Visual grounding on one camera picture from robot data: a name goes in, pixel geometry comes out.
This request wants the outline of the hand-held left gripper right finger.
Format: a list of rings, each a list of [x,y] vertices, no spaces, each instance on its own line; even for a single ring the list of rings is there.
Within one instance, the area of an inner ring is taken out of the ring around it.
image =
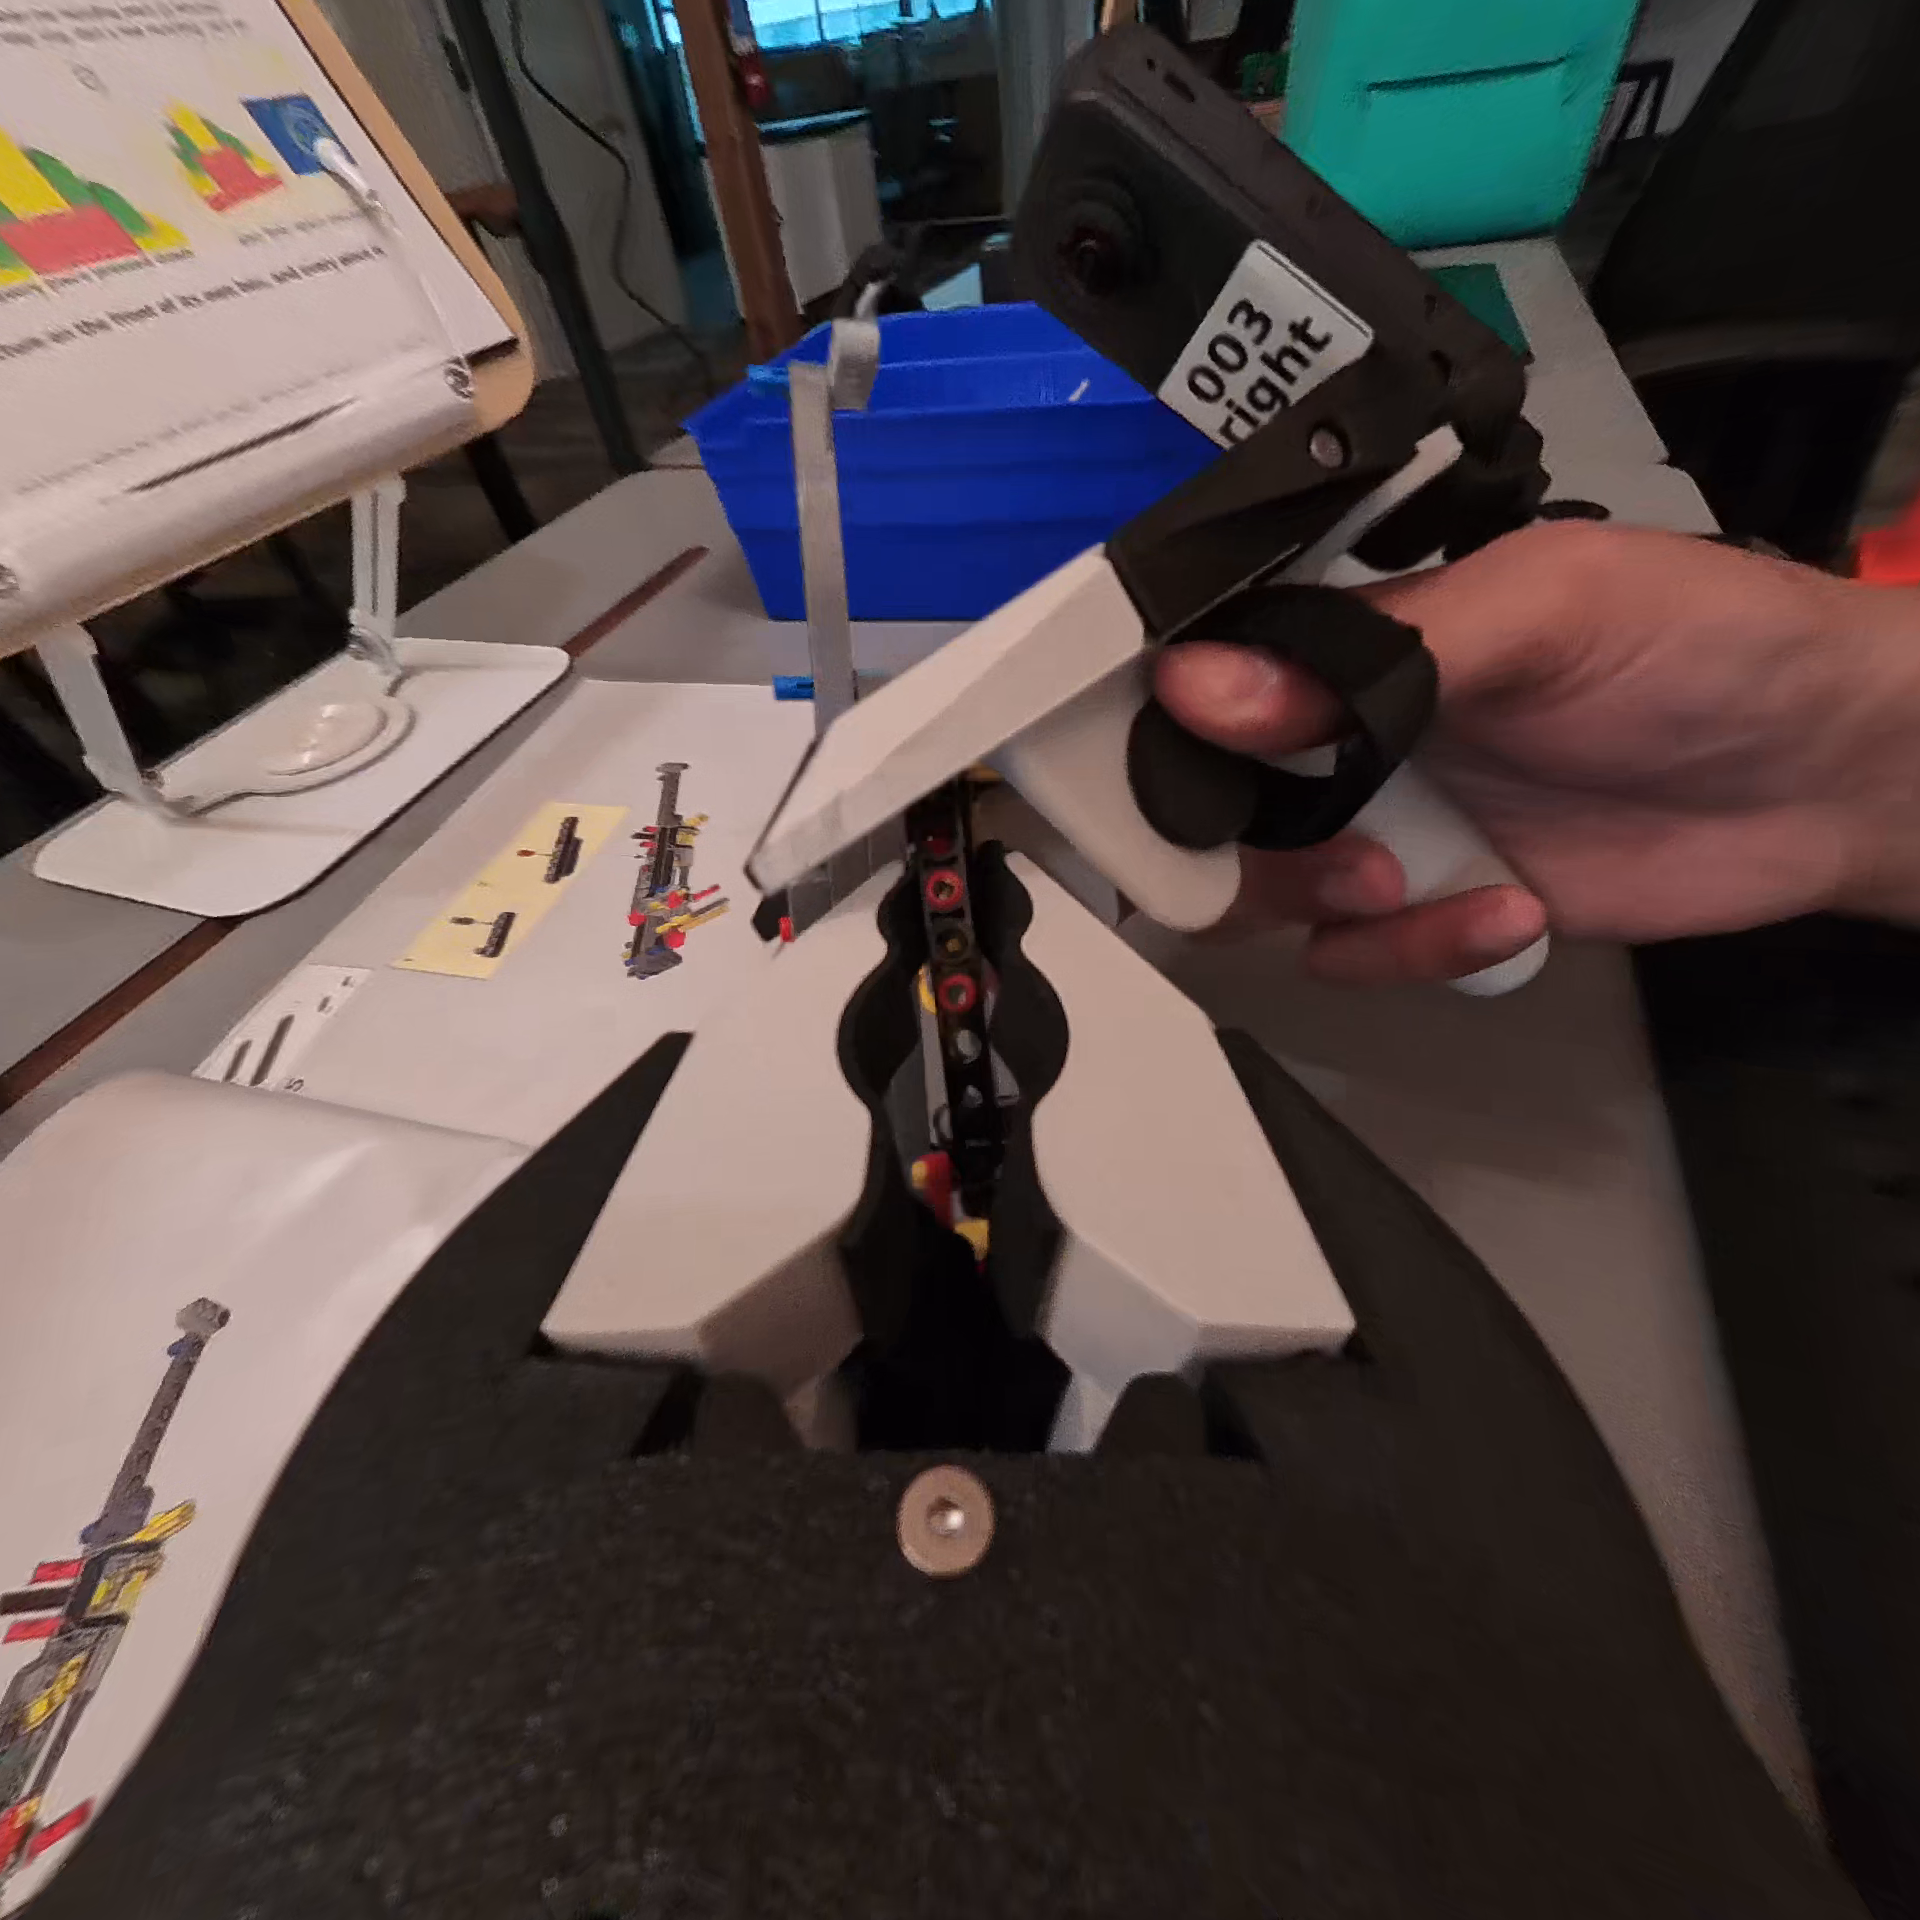
[[[991,1048],[1024,1132],[994,1279],[1071,1376],[1334,1354],[1352,1311],[1211,1020],[1022,853]]]

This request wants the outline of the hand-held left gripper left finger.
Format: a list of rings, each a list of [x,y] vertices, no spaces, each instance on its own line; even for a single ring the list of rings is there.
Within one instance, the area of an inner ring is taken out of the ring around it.
[[[838,1064],[886,953],[878,872],[710,1003],[541,1321],[563,1354],[826,1376],[858,1339],[835,1251],[872,1119]]]

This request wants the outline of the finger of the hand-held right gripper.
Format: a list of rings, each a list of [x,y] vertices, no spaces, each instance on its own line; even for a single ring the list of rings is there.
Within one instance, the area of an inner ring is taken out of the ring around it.
[[[747,881],[769,897],[807,877],[1143,651],[1106,549],[1056,568],[830,721],[747,853]]]

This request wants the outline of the partly built lego model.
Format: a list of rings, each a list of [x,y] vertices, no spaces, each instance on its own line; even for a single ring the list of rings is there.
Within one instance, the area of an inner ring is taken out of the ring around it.
[[[871,287],[858,297],[850,320],[833,320],[826,335],[826,351],[823,361],[792,361],[784,369],[789,399],[791,452],[797,484],[799,514],[799,563],[805,591],[805,627],[807,627],[807,669],[810,679],[813,733],[823,733],[840,711],[856,700],[856,664],[851,645],[850,599],[847,599],[847,553],[840,507],[840,481],[835,467],[833,423],[840,415],[861,411],[872,399],[879,370],[879,324],[875,309],[879,289]],[[961,776],[968,783],[971,803],[977,792],[977,779]],[[971,834],[971,858],[975,855],[975,836]],[[899,828],[879,831],[879,853],[902,853],[902,876],[914,892],[909,877],[909,853],[905,841],[905,817]],[[927,1069],[927,1009],[925,987],[918,962],[917,996],[920,1003],[920,1055]],[[989,1013],[994,996],[994,977],[989,970]],[[991,1056],[999,1115],[1005,1148],[1005,1114],[1017,1105],[1017,1092],[1003,1081],[1000,1069]],[[938,1079],[927,1076],[927,1115],[938,1097]],[[983,1219],[963,1217],[953,1200],[953,1180],[945,1152],[931,1143],[927,1119],[927,1148],[918,1152],[909,1169],[909,1181],[923,1203],[935,1213],[942,1228],[957,1233],[967,1241],[977,1264],[986,1263],[991,1243],[989,1213]]]

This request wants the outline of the blue plastic bin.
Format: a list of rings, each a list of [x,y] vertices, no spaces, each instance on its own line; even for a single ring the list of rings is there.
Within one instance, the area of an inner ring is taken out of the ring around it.
[[[879,319],[833,416],[851,620],[975,620],[1102,544],[1218,449],[1035,305]]]

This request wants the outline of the teal fabric bag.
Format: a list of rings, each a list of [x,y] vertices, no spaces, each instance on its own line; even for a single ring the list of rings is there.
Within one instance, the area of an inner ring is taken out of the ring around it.
[[[1403,249],[1546,233],[1577,199],[1634,3],[1301,3],[1279,136]]]

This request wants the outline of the building instruction booklet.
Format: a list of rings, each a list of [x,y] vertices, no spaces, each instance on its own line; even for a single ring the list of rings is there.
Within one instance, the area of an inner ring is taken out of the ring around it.
[[[198,1069],[3,1155],[3,1916],[153,1739],[378,1320],[753,961],[739,864],[810,733],[768,689],[577,685]]]

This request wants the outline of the white cabinet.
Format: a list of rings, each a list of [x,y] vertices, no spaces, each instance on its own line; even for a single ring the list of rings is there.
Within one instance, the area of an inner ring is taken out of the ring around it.
[[[785,277],[810,306],[882,243],[872,119],[855,107],[763,124],[759,155]]]

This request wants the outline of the white metal document stand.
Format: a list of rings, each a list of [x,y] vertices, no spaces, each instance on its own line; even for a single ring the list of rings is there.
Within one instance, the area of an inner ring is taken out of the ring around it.
[[[34,643],[102,803],[47,836],[31,876],[195,921],[305,892],[569,673],[559,648],[399,634],[392,474],[351,497],[344,649],[158,773],[139,767],[96,640]]]

